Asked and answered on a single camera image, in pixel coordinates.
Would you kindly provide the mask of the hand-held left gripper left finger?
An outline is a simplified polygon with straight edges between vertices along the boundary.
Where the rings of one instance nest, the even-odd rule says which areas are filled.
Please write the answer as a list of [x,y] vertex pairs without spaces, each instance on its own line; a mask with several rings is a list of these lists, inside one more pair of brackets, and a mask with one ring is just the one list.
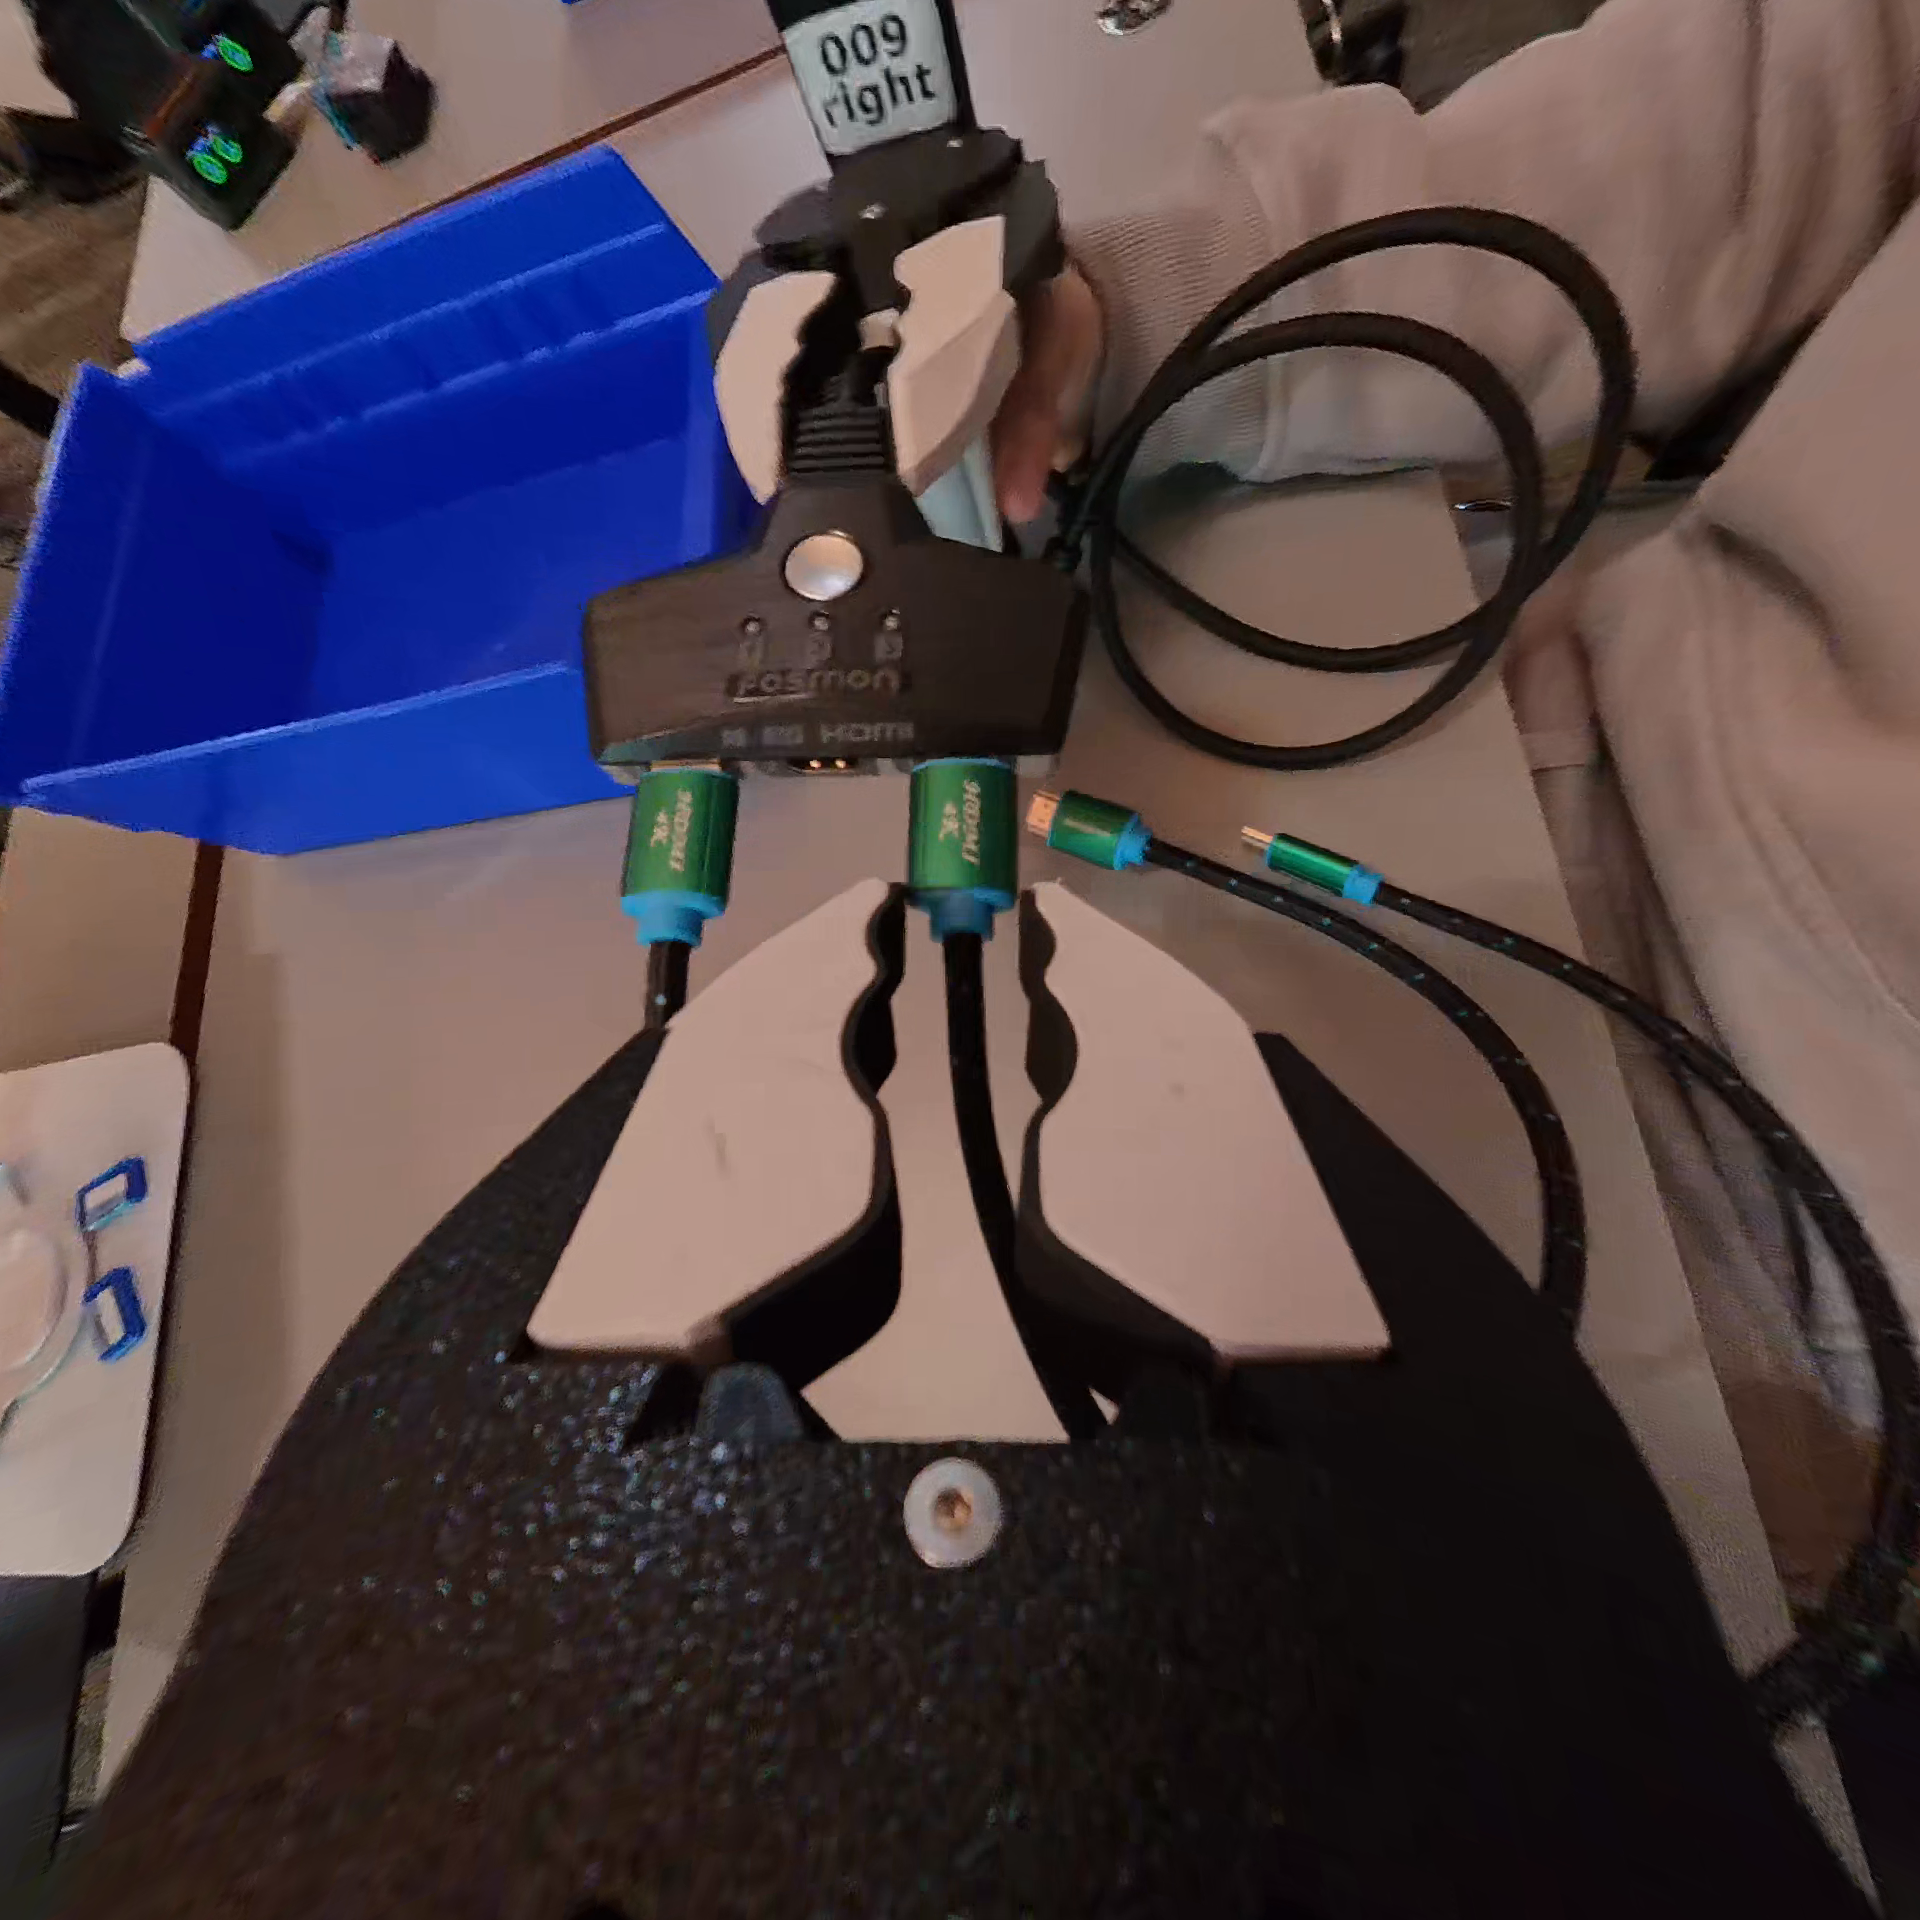
[[554,1355],[759,1364],[803,1391],[900,1305],[904,890],[864,880],[704,987],[659,1041],[528,1319]]

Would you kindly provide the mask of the person's torso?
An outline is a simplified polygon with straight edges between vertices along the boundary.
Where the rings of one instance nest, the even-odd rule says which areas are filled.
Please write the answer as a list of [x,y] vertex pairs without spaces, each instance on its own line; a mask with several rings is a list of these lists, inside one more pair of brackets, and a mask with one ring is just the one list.
[[[1522,645],[1590,956],[1810,1139],[1916,1327],[1916,214],[1692,505]],[[1788,1601],[1866,1530],[1874,1391],[1833,1263],[1651,1047],[1618,1058]]]

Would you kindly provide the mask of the dark small pouch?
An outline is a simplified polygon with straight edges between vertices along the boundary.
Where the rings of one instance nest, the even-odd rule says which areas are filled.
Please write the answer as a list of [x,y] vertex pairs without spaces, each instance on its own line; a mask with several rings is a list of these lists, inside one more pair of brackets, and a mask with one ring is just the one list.
[[306,68],[317,109],[348,148],[388,165],[427,143],[439,88],[394,39],[323,21]]

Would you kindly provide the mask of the blue plastic bin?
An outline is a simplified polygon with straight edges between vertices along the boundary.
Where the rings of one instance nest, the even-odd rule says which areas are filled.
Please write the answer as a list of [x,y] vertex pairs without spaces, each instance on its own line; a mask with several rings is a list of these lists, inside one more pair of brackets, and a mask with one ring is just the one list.
[[5,804],[285,858],[611,801],[587,603],[757,517],[713,287],[592,148],[87,366],[8,629]]

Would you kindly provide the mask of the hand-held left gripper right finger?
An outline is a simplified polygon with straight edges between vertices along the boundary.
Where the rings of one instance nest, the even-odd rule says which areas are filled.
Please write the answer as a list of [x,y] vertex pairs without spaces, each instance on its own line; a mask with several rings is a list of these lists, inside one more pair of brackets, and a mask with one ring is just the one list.
[[1196,973],[1044,881],[1020,899],[1017,1275],[1105,1400],[1390,1333],[1256,1036]]

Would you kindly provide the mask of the white card with blue clips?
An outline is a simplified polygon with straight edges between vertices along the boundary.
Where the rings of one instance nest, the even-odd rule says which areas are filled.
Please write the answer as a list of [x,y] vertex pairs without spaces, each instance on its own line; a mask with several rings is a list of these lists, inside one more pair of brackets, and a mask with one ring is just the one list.
[[[2,1577],[101,1574],[132,1536],[147,1472],[159,1345],[190,1126],[190,1070],[169,1045],[95,1051],[2,1078]],[[82,1239],[74,1190],[144,1156],[147,1205]],[[101,1364],[84,1288],[139,1275],[150,1337]]]

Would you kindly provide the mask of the person's right hand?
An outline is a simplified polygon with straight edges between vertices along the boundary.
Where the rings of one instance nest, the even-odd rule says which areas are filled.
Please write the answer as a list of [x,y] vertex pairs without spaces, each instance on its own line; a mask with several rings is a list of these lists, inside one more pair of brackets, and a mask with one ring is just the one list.
[[1016,377],[988,428],[995,505],[1007,524],[1035,522],[1052,480],[1083,457],[1099,362],[1102,310],[1068,262],[1020,303]]

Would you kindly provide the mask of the black battery charger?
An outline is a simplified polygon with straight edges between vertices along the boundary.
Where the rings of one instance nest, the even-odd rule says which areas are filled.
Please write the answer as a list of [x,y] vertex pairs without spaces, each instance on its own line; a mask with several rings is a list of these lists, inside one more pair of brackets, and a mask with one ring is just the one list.
[[288,26],[253,3],[127,3],[135,64],[119,129],[208,225],[246,228],[294,158],[271,118],[303,78]]

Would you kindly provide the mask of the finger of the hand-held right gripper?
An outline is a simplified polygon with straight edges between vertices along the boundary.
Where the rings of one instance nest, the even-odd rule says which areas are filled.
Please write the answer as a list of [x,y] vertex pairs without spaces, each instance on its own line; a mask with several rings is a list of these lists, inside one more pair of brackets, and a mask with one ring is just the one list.
[[913,497],[933,488],[987,434],[1020,362],[1017,300],[1005,287],[1005,216],[981,216],[897,255],[904,295],[889,362],[895,470]]
[[789,372],[835,289],[830,270],[737,269],[712,297],[713,401],[733,464],[761,509],[780,492]]

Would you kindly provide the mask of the black video switch box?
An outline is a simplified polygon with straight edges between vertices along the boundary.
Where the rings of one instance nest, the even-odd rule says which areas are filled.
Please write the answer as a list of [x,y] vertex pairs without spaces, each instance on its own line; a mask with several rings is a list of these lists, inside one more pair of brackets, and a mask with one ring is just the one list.
[[1052,756],[1090,613],[1056,566],[933,535],[890,475],[799,480],[750,546],[588,603],[588,749],[612,779]]

